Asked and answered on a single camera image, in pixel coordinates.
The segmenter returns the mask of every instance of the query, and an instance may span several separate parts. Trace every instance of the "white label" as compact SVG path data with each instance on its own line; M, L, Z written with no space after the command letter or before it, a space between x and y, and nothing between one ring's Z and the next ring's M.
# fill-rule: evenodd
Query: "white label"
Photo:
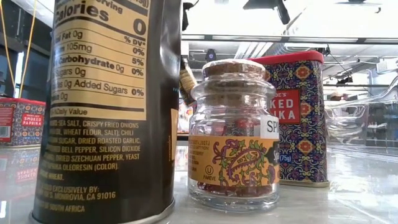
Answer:
M279 139L279 119L271 115L261 115L262 139Z
M0 138L9 138L11 135L10 126L0 126Z

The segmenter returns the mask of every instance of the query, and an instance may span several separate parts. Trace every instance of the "blue floral pattern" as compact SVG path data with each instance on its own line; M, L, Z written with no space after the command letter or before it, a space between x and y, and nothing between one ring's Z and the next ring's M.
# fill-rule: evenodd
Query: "blue floral pattern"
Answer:
M300 90L301 123L280 124L280 178L327 182L321 63L306 60L265 68L266 80L277 90Z

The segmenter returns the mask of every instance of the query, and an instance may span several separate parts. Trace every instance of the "glass jar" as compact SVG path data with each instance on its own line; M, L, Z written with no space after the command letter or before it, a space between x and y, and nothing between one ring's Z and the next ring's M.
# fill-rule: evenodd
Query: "glass jar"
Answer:
M191 94L188 188L218 210L271 209L279 198L279 120L268 111L275 88L262 65L207 63Z

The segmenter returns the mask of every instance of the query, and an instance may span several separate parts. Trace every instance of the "clear plastic container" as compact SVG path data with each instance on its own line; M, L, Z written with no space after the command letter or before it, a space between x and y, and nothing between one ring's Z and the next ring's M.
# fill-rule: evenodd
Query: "clear plastic container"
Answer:
M329 148L398 156L398 77L379 95L325 111Z
M218 210L274 208L279 198L279 122L268 111L275 88L264 67L220 60L203 67L191 92L188 188L191 197Z

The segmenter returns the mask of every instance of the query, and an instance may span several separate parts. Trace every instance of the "kosher symbol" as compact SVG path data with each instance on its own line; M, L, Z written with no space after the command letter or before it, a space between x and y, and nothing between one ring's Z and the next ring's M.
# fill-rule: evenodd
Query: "kosher symbol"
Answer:
M206 168L205 168L205 172L206 172L206 174L207 175L211 175L211 174L213 174L213 167L212 166L206 166Z

